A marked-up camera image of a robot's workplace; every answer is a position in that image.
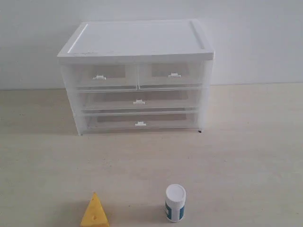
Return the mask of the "white blue-labelled pill bottle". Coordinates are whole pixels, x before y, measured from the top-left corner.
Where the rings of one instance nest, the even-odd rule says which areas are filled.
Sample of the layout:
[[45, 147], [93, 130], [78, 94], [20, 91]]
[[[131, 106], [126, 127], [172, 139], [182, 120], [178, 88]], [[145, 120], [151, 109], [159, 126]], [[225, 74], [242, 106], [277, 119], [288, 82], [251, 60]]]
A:
[[165, 199], [166, 217], [170, 222], [179, 222], [184, 217], [186, 190], [180, 184], [171, 184], [167, 187]]

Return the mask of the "clear wide drawer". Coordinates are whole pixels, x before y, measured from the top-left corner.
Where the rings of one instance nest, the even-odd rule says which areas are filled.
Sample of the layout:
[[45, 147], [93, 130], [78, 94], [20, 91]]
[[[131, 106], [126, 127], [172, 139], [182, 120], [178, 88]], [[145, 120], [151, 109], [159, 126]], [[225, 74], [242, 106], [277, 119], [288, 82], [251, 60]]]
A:
[[88, 131], [200, 128], [197, 111], [91, 114], [84, 119]]
[[80, 93], [83, 111], [198, 107], [200, 89]]

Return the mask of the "white plastic drawer cabinet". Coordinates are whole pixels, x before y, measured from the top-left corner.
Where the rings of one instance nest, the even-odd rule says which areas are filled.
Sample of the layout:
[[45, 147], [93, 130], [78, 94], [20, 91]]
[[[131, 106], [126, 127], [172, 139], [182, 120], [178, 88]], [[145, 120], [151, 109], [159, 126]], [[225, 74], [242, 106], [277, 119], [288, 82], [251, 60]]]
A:
[[[193, 130], [202, 132], [205, 125], [214, 55], [214, 49], [209, 44], [197, 19], [81, 23], [57, 55], [78, 134], [118, 131], [88, 131], [84, 119], [86, 115], [164, 111], [197, 111], [200, 128]], [[139, 87], [137, 76], [136, 89], [76, 87], [76, 80], [79, 75], [77, 70], [85, 65], [135, 65], [138, 75], [139, 65], [160, 62], [201, 62], [203, 64], [202, 85], [197, 87], [142, 89]], [[80, 93], [191, 89], [201, 90], [198, 107], [116, 109], [89, 112], [83, 111], [80, 107]]]

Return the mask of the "clear middle wide drawer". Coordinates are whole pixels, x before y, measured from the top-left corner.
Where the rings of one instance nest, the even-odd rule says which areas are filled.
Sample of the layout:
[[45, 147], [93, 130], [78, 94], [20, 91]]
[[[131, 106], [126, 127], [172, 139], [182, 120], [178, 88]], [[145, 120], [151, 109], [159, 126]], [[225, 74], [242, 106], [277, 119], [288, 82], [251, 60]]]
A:
[[80, 93], [83, 111], [198, 107], [200, 89]]

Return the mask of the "yellow cheese wedge toy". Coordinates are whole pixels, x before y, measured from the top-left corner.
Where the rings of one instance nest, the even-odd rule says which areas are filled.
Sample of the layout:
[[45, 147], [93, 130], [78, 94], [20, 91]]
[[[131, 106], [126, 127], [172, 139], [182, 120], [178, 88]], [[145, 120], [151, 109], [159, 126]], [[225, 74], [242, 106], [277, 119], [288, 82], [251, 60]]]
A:
[[94, 192], [80, 222], [81, 227], [109, 227], [98, 195]]

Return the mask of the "clear bottom wide drawer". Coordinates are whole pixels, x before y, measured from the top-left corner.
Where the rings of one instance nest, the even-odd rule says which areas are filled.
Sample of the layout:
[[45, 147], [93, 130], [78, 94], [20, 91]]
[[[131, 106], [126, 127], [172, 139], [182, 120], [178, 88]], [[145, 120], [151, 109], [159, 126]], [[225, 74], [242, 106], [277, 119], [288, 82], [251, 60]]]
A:
[[197, 111], [91, 114], [84, 119], [88, 131], [200, 128]]

